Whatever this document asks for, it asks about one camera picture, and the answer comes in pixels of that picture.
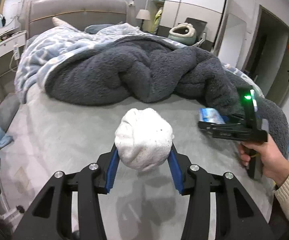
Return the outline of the person right hand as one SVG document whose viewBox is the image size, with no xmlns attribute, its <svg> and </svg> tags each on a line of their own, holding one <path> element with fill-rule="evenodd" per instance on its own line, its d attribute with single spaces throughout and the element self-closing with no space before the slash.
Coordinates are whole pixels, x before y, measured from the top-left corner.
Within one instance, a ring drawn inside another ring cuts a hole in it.
<svg viewBox="0 0 289 240">
<path fill-rule="evenodd" d="M 264 176 L 272 179 L 278 187 L 282 186 L 289 176 L 289 161 L 283 157 L 271 135 L 269 134 L 268 141 L 262 144 L 243 141 L 238 145 L 240 158 L 245 166 L 251 161 L 247 149 L 260 154 Z"/>
</svg>

